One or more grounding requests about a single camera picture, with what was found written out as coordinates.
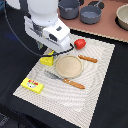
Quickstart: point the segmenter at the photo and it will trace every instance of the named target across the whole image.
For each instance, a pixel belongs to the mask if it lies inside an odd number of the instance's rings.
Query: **bowl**
[[[122,28],[128,30],[128,4],[117,9],[118,22]]]
[[[75,78],[82,73],[83,63],[76,56],[66,55],[57,60],[56,71],[63,78]]]

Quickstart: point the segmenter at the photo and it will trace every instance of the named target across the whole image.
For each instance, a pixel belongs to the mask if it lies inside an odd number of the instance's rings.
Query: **table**
[[[24,30],[24,14],[8,11],[10,24],[18,37],[33,51],[35,41]],[[128,44],[112,39],[71,30],[71,33],[115,44],[115,50],[101,89],[90,128],[128,127]],[[52,128],[78,128],[77,126],[13,96],[13,92],[40,57],[26,50],[9,29],[4,15],[0,16],[0,103],[29,115]]]

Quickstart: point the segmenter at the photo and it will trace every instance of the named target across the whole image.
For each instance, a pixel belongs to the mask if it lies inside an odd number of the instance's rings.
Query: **knife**
[[[69,85],[72,85],[72,86],[77,87],[77,88],[79,88],[79,89],[85,89],[85,87],[84,87],[82,84],[79,84],[79,83],[70,81],[70,80],[65,79],[65,78],[64,78],[64,79],[59,78],[57,75],[55,75],[55,74],[53,74],[53,73],[51,73],[51,72],[49,72],[49,71],[46,71],[46,70],[45,70],[45,71],[44,71],[44,74],[45,74],[47,77],[51,78],[51,79],[59,79],[59,80],[63,81],[64,83],[69,84]]]

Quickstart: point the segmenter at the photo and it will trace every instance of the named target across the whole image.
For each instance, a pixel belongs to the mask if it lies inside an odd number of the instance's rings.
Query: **wooden handle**
[[[85,89],[85,87],[82,84],[78,84],[78,83],[70,81],[68,79],[63,79],[63,82],[67,83],[67,84],[70,84],[70,85],[72,85],[74,87],[80,88],[80,89]]]
[[[87,61],[91,61],[91,62],[94,62],[94,63],[96,63],[96,62],[98,61],[97,59],[90,58],[90,57],[86,57],[86,56],[83,56],[83,55],[78,55],[78,57],[79,57],[80,59],[87,60]]]

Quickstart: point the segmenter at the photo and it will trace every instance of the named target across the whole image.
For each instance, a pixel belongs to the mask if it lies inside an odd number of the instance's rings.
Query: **table surface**
[[[92,0],[85,0],[82,7],[88,6]],[[58,10],[59,18],[70,28],[110,39],[120,40],[128,42],[128,31],[120,28],[116,22],[116,11],[117,9],[127,3],[116,2],[116,1],[103,1],[105,7],[102,9],[102,14],[100,21],[93,25],[84,24],[80,21],[80,14],[76,19],[65,20],[60,17],[60,12]]]
[[[25,33],[24,14],[13,9],[7,14],[10,24],[20,40],[31,50],[43,54],[46,47],[38,51],[35,41]],[[71,33],[115,44],[90,128],[128,127],[128,44],[74,30],[71,30]],[[40,57],[30,53],[17,40],[8,27],[4,15],[0,16],[0,39],[0,103],[52,128],[78,128],[74,124],[13,96],[13,92]]]

